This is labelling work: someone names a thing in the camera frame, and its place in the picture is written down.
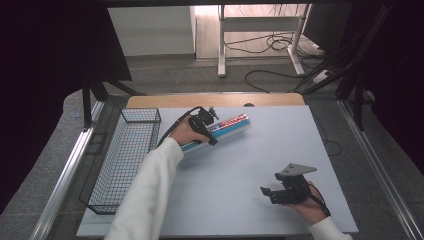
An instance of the gray carpet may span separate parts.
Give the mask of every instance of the gray carpet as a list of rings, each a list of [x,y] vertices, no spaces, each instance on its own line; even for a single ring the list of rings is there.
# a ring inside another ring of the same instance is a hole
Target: gray carpet
[[[195,93],[195,92],[257,92],[257,89],[244,82],[244,75],[251,70],[269,70],[294,75],[287,60],[252,60],[248,63],[233,61],[228,63],[227,77],[217,76],[213,62],[190,63],[184,67],[169,63],[157,66],[130,62],[134,78],[129,86],[148,94],[156,93]],[[272,92],[292,90],[299,79],[284,78],[258,73],[251,76],[252,82]],[[316,123],[322,138],[328,142],[326,149],[331,163],[346,196],[349,207],[359,228],[353,235],[359,239],[407,239],[407,236],[388,203],[375,175],[356,143],[336,100],[334,89],[337,83],[305,96],[306,103],[316,116]],[[123,94],[107,86],[112,94]],[[70,95],[64,103],[64,113],[49,143],[44,148],[36,165],[22,184],[5,212],[0,217],[1,239],[28,239],[50,197],[58,177],[83,126],[82,96],[80,92]],[[384,166],[395,182],[396,187],[412,209],[421,227],[424,224],[424,179],[402,149],[375,119],[369,106],[364,107],[364,126],[370,141],[375,147]],[[78,201],[81,183],[75,182],[68,193],[60,214],[56,219],[49,239],[76,239],[75,234],[84,211]],[[312,239],[310,236],[287,237],[286,239]]]

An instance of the black wire basket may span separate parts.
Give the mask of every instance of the black wire basket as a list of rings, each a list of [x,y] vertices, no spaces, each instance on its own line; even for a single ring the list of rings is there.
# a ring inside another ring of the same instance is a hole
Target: black wire basket
[[[116,123],[107,150],[93,161],[80,200],[99,215],[115,214],[144,157],[156,147],[161,117],[158,109],[126,108]],[[94,135],[94,141],[106,137]]]

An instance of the metal stand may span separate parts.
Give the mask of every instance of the metal stand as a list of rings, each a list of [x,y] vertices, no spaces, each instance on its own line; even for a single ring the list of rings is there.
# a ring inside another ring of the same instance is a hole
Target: metal stand
[[[303,32],[303,26],[305,25],[306,15],[308,14],[309,4],[306,4],[305,11],[303,11],[302,16],[300,17],[299,25],[295,32],[293,38],[293,44],[287,48],[287,52],[289,53],[290,59],[293,62],[294,69],[298,76],[305,75],[305,71],[303,71],[302,64],[299,61],[297,56],[297,45],[299,44],[300,34]]]
[[[118,89],[121,89],[122,91],[128,93],[131,96],[146,95],[145,93],[140,93],[118,81],[115,81],[115,82],[109,81],[108,83],[110,83],[111,85],[115,86]],[[89,80],[88,77],[86,77],[83,80],[82,101],[83,101],[83,107],[84,107],[84,128],[83,128],[84,132],[87,131],[87,129],[89,129],[92,125],[90,90],[98,101],[106,101],[106,99],[109,96],[109,93],[107,92],[102,82],[99,82],[96,80]]]
[[[225,77],[225,42],[226,32],[273,32],[293,31],[295,32],[292,45],[287,48],[293,66],[298,76],[305,75],[302,65],[297,56],[297,46],[300,35],[305,25],[306,15],[310,4],[306,4],[305,11],[299,16],[281,17],[225,17],[225,5],[220,5],[219,13],[219,54],[218,54],[218,76]]]

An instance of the black cable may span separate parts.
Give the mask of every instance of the black cable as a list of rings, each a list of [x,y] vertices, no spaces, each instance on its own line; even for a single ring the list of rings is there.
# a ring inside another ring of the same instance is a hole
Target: black cable
[[[197,109],[201,109],[202,107],[198,106],[195,108],[192,108],[191,110],[187,111],[186,113],[184,113],[181,117],[179,117],[177,119],[177,121],[174,122],[174,124],[172,124],[172,126],[165,132],[165,134],[163,134],[162,138],[159,140],[157,147],[159,147],[163,141],[165,140],[166,137],[169,136],[169,134],[171,134],[172,131],[174,131],[174,129],[178,126],[178,124],[180,124],[184,118],[186,118],[188,115],[190,115],[190,113],[192,113],[193,111],[197,110]]]
[[[267,70],[253,70],[253,71],[248,72],[246,75],[244,75],[244,81],[246,82],[246,84],[247,84],[247,85],[249,85],[249,86],[251,86],[251,87],[253,87],[253,88],[256,88],[256,89],[258,89],[258,90],[260,90],[260,91],[262,91],[262,92],[265,92],[265,93],[270,93],[270,92],[269,92],[269,91],[267,91],[267,90],[265,90],[265,89],[263,89],[263,88],[260,88],[260,87],[257,87],[257,86],[255,86],[255,85],[253,85],[253,84],[252,84],[252,83],[250,83],[250,82],[249,82],[249,80],[247,79],[247,77],[248,77],[250,74],[252,74],[252,73],[256,73],[256,72],[270,73],[270,74],[275,74],[275,75],[279,75],[279,76],[283,76],[283,77],[289,77],[289,78],[303,78],[303,77],[299,77],[299,76],[290,76],[290,75],[286,75],[286,74],[283,74],[283,73],[277,73],[277,72],[272,72],[272,71],[267,71]]]
[[[319,128],[321,128],[322,134],[324,135],[324,138],[321,139],[323,141],[323,143],[324,143],[324,146],[327,146],[328,143],[333,143],[333,144],[336,144],[337,145],[337,148],[338,148],[337,152],[336,153],[333,153],[333,154],[328,154],[327,153],[328,156],[329,157],[333,157],[333,156],[337,156],[340,153],[342,153],[342,146],[338,142],[332,141],[332,140],[329,140],[328,139],[327,132],[325,131],[324,127],[322,126],[322,123],[319,120],[318,116],[315,114],[314,111],[312,111],[312,109],[311,109],[311,113],[312,113],[312,116],[315,118],[315,121],[318,123]]]
[[[330,217],[331,216],[330,210],[328,209],[327,204],[325,204],[325,200],[322,197],[321,192],[314,185],[309,184],[309,183],[308,183],[308,185],[311,186],[311,187],[313,187],[318,192],[318,194],[321,197],[322,201],[319,198],[317,198],[314,195],[312,195],[312,193],[309,194],[309,198],[312,199],[314,202],[316,202],[321,207],[321,209],[324,212],[325,216]]]

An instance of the white table surface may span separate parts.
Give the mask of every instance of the white table surface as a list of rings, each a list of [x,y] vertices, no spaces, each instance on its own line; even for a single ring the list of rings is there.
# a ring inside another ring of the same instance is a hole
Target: white table surface
[[[188,109],[160,109],[159,136]],[[186,154],[178,165],[161,237],[307,234],[294,210],[271,204],[260,187],[281,190],[274,173],[289,163],[316,167],[305,174],[324,196],[343,232],[358,229],[308,106],[215,108],[221,120],[246,113],[247,130]],[[77,236],[101,237],[113,216],[87,209]]]

